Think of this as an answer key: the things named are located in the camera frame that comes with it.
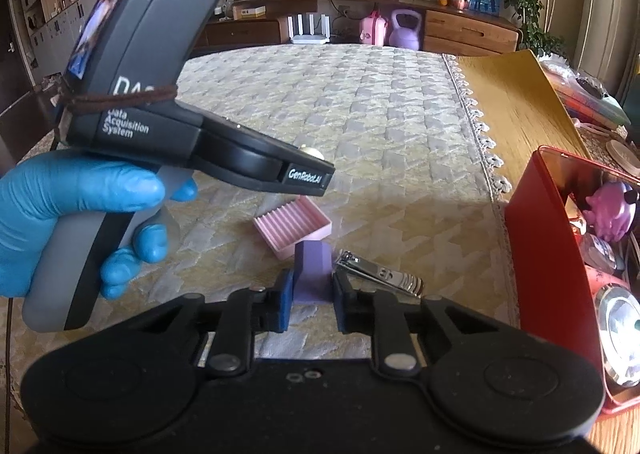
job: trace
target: gloved hand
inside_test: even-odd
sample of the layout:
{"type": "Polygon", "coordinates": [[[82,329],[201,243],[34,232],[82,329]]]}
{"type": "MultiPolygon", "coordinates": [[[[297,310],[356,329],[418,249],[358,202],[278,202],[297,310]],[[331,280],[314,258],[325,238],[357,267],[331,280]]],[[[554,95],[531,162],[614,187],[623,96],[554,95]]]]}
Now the gloved hand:
{"type": "MultiPolygon", "coordinates": [[[[196,197],[193,179],[172,196],[196,197]]],[[[148,170],[121,161],[79,157],[68,151],[31,158],[0,179],[0,296],[21,297],[59,216],[78,211],[136,212],[157,205],[164,185],[148,170]]],[[[149,225],[132,247],[116,250],[102,266],[102,296],[120,297],[142,261],[163,260],[168,249],[164,225],[149,225]]]]}

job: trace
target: ridged pink container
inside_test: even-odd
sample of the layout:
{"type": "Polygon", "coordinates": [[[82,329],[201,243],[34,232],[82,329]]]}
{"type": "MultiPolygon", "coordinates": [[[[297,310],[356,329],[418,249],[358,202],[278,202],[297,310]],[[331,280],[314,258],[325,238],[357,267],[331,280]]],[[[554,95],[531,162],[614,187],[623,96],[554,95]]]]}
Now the ridged pink container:
{"type": "Polygon", "coordinates": [[[331,235],[331,219],[306,196],[254,218],[254,225],[280,260],[291,257],[300,241],[331,235]]]}

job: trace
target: pink suitcase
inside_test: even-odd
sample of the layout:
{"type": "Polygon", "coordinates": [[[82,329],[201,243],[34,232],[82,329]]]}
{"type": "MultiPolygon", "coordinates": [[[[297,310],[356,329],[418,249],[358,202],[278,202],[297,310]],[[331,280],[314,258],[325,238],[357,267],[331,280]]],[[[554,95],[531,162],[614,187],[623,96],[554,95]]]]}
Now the pink suitcase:
{"type": "Polygon", "coordinates": [[[386,29],[388,21],[380,17],[377,10],[369,17],[360,21],[360,42],[362,44],[373,44],[374,46],[384,46],[386,40],[386,29]]]}

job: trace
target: purple block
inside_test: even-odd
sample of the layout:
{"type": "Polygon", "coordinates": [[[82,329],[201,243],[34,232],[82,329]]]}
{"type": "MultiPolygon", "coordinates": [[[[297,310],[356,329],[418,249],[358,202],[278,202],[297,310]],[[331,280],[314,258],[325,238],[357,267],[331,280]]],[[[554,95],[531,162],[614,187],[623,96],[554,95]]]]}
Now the purple block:
{"type": "Polygon", "coordinates": [[[331,246],[324,241],[296,244],[293,302],[332,302],[331,246]]]}

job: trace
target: device handle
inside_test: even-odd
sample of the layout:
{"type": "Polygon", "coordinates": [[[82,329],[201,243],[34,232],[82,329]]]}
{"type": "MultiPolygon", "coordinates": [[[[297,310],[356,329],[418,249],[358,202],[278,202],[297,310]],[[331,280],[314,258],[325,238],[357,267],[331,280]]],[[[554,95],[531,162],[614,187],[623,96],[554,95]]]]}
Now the device handle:
{"type": "Polygon", "coordinates": [[[400,28],[400,24],[398,23],[398,15],[410,15],[411,17],[415,17],[418,20],[418,25],[415,27],[415,31],[420,31],[420,28],[422,27],[422,14],[409,9],[394,10],[391,14],[391,22],[393,23],[396,30],[400,28]]]}
{"type": "MultiPolygon", "coordinates": [[[[169,199],[193,170],[161,166],[156,175],[169,199]]],[[[22,305],[24,323],[39,333],[77,329],[91,317],[100,293],[100,268],[116,249],[128,246],[137,228],[164,201],[134,214],[75,212],[58,219],[22,305]]]]}

